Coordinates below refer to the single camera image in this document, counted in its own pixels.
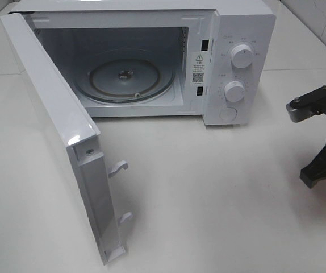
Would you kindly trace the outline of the round door release button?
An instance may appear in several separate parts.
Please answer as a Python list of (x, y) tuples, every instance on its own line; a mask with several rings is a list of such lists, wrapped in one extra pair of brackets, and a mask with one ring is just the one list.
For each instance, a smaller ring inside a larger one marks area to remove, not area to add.
[(221, 109), (219, 117), (224, 122), (232, 122), (237, 117), (237, 110), (232, 107)]

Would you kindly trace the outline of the white microwave door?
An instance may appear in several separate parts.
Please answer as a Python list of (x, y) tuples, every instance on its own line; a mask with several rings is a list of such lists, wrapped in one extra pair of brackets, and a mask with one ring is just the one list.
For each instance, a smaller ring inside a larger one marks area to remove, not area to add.
[(13, 13), (1, 22), (57, 165), (74, 175), (103, 264), (123, 255), (119, 225), (114, 214), (98, 139), (91, 119), (58, 68), (39, 42), (27, 19)]

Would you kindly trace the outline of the lower white round knob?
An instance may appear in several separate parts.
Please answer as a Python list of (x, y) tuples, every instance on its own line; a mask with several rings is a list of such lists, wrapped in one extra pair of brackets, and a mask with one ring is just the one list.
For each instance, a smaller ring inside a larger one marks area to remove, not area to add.
[(239, 81), (231, 81), (224, 87), (225, 98), (229, 102), (239, 102), (244, 98), (245, 88)]

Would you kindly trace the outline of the white round knob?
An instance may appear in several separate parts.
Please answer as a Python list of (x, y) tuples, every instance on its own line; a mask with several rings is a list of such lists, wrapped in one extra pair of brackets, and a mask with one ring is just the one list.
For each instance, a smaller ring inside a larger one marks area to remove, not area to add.
[(239, 102), (244, 98), (245, 88), (239, 81), (231, 81), (224, 87), (225, 98), (229, 102)]
[(230, 57), (235, 68), (243, 69), (253, 62), (254, 49), (248, 43), (240, 43), (231, 49)]

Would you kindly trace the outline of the upper white round knob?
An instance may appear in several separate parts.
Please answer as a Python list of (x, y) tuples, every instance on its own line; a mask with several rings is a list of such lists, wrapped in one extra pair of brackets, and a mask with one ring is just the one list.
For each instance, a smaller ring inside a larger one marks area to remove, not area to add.
[(235, 68), (243, 69), (253, 62), (254, 49), (248, 43), (240, 43), (231, 49), (230, 57)]

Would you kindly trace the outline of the white microwave oven body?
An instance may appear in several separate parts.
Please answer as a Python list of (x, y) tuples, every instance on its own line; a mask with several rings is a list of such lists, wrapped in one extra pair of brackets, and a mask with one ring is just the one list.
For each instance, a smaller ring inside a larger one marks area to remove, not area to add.
[[(245, 124), (256, 95), (275, 15), (263, 1), (20, 1), (6, 15), (22, 14), (91, 117), (196, 115), (209, 125)], [(240, 43), (254, 49), (240, 69), (230, 51)], [(110, 104), (87, 97), (76, 86), (79, 60), (116, 49), (143, 49), (174, 64), (175, 79), (164, 93), (144, 101)], [(190, 83), (193, 52), (207, 52), (204, 83)], [(245, 95), (225, 98), (224, 87), (239, 81)], [(232, 122), (220, 119), (232, 107)]]

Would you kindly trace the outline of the white warning label sticker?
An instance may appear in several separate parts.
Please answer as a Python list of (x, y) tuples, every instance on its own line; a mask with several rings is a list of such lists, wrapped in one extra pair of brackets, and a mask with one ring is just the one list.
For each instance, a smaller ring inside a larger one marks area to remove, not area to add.
[(207, 52), (193, 52), (190, 64), (190, 83), (199, 85), (204, 83), (207, 66)]

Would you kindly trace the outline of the glass microwave turntable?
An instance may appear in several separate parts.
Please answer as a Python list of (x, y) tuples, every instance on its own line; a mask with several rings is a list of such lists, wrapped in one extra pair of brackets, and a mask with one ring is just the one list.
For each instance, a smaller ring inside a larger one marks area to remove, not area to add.
[(87, 97), (110, 104), (154, 98), (170, 88), (174, 64), (143, 49), (116, 49), (79, 60), (76, 86)]

